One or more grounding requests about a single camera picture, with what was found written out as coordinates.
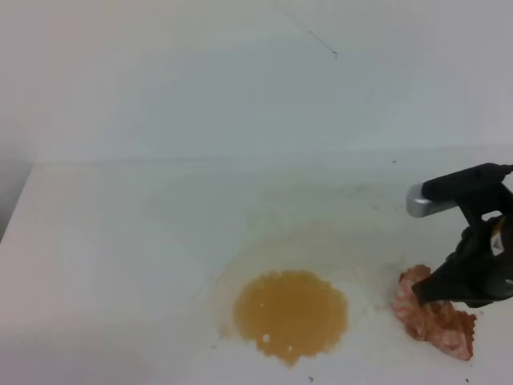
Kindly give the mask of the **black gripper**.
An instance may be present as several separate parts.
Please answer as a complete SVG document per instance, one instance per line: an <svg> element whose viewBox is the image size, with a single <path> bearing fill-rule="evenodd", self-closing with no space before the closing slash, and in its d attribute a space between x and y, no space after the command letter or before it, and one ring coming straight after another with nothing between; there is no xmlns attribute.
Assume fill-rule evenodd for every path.
<svg viewBox="0 0 513 385"><path fill-rule="evenodd" d="M512 212L496 211L483 219L478 210L462 209L468 227L455 251L411 287L421 306L450 301L479 308L512 297Z"/></svg>

